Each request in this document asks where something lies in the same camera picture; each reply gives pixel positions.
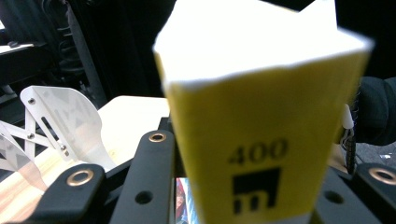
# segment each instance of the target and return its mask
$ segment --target table top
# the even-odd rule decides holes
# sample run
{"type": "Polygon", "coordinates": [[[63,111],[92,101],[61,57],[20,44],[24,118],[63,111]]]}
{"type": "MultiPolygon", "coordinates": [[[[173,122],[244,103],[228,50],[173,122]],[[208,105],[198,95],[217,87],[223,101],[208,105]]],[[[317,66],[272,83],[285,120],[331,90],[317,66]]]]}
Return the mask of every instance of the table top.
{"type": "MultiPolygon", "coordinates": [[[[158,129],[162,117],[169,116],[164,98],[120,96],[99,110],[102,142],[113,161],[131,159],[143,134],[158,129]]],[[[49,186],[64,170],[78,164],[63,161],[55,150],[44,150],[35,164],[49,186]]],[[[0,183],[0,223],[22,221],[35,210],[43,192],[30,186],[19,173],[0,183]]]]}

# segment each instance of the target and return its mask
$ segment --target black logo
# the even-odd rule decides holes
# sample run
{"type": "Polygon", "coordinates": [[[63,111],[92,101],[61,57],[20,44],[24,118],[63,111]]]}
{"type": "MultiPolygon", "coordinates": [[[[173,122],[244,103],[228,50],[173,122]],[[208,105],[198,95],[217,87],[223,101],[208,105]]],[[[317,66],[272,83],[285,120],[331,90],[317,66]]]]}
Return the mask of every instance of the black logo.
{"type": "Polygon", "coordinates": [[[279,183],[280,168],[250,173],[247,175],[236,175],[233,177],[233,213],[239,215],[246,205],[241,198],[248,196],[249,211],[259,210],[263,193],[267,195],[266,207],[276,205],[277,186],[279,183]]]}

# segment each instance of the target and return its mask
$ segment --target black curtain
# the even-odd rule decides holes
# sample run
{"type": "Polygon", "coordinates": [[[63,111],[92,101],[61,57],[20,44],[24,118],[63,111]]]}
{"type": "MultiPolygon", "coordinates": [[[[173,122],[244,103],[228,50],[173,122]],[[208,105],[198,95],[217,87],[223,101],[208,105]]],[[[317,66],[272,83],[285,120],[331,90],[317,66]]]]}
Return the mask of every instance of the black curtain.
{"type": "Polygon", "coordinates": [[[59,59],[59,36],[41,5],[42,0],[0,0],[0,20],[11,41],[45,42],[59,59]]]}

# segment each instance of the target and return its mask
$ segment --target wooden table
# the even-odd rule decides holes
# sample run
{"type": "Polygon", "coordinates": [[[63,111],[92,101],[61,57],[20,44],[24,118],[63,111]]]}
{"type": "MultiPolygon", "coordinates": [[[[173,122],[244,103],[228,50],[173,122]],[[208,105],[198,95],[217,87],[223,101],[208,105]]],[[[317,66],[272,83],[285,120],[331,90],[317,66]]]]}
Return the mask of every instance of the wooden table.
{"type": "MultiPolygon", "coordinates": [[[[169,116],[166,99],[120,96],[99,110],[102,141],[116,164],[134,156],[143,134],[158,129],[161,117],[169,116]]],[[[55,150],[44,150],[35,158],[49,186],[59,174],[78,162],[65,162],[55,150]]],[[[22,221],[30,216],[43,192],[30,186],[19,173],[0,183],[0,223],[22,221]]]]}

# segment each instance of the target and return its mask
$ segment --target yellow and white package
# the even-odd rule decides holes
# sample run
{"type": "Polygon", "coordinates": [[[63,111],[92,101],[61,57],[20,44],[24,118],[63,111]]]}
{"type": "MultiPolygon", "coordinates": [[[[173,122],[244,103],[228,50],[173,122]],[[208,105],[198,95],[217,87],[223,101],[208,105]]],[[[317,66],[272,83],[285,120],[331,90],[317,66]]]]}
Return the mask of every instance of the yellow and white package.
{"type": "Polygon", "coordinates": [[[177,1],[154,53],[201,223],[309,220],[372,48],[334,11],[177,1]]]}

